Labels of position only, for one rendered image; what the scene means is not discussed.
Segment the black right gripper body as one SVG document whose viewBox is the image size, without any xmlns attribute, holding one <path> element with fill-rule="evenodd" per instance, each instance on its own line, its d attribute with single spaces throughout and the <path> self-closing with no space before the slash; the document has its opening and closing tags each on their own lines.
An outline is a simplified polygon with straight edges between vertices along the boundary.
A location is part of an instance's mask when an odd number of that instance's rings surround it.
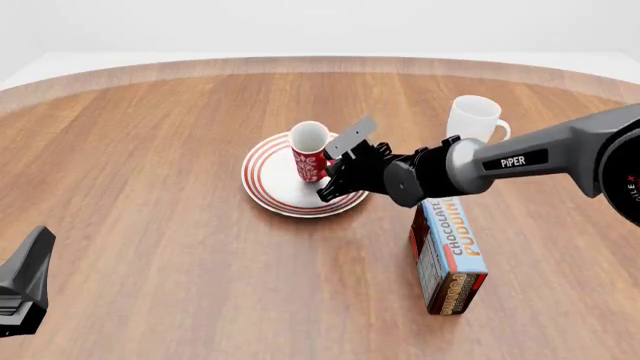
<svg viewBox="0 0 640 360">
<path fill-rule="evenodd" d="M 387 195 L 384 170 L 396 159 L 389 143 L 373 146 L 367 140 L 358 143 L 351 152 L 345 152 L 340 161 L 327 166 L 327 176 L 351 179 L 368 192 Z"/>
</svg>

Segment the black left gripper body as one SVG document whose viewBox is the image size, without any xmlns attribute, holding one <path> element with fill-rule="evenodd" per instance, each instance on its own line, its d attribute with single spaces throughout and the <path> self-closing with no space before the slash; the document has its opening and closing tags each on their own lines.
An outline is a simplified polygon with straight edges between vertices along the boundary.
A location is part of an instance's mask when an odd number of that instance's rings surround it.
<svg viewBox="0 0 640 360">
<path fill-rule="evenodd" d="M 0 286 L 0 337 L 34 335 L 47 309 L 47 290 L 29 293 Z"/>
</svg>

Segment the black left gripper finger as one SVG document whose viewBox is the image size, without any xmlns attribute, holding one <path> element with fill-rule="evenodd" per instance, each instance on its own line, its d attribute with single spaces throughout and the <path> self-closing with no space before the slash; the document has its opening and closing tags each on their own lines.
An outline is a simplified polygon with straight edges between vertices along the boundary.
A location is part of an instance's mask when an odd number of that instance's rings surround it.
<svg viewBox="0 0 640 360">
<path fill-rule="evenodd" d="M 46 226 L 35 227 L 14 253 L 0 265 L 0 296 L 47 307 L 47 277 L 56 236 Z"/>
</svg>

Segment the red mug with white pattern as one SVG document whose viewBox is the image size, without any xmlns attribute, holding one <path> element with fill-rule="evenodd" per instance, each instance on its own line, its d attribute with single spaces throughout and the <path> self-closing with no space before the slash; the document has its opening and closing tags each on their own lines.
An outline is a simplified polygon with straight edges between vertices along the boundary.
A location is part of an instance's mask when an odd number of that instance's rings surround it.
<svg viewBox="0 0 640 360">
<path fill-rule="evenodd" d="M 300 122 L 289 131 L 296 170 L 304 182 L 319 182 L 326 176 L 324 150 L 330 140 L 330 131 L 320 122 Z"/>
</svg>

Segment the white plate with red rings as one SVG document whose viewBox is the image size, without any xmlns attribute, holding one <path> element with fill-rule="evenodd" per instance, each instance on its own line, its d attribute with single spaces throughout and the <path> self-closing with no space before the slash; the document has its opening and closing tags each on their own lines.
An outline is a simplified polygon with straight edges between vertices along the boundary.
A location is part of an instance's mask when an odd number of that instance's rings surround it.
<svg viewBox="0 0 640 360">
<path fill-rule="evenodd" d="M 300 179 L 288 137 L 286 132 L 268 137 L 244 158 L 241 181 L 258 205 L 294 218 L 323 218 L 345 212 L 366 199 L 369 193 L 360 191 L 329 203 L 322 202 L 316 191 L 324 187 L 328 179 L 316 183 Z"/>
</svg>

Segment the chocolate pudding box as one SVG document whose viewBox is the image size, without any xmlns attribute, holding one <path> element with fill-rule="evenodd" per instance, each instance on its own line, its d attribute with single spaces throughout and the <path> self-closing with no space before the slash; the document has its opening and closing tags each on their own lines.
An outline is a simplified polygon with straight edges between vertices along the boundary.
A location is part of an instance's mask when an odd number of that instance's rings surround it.
<svg viewBox="0 0 640 360">
<path fill-rule="evenodd" d="M 464 314 L 488 269 L 456 197 L 423 200 L 409 231 L 429 314 Z"/>
</svg>

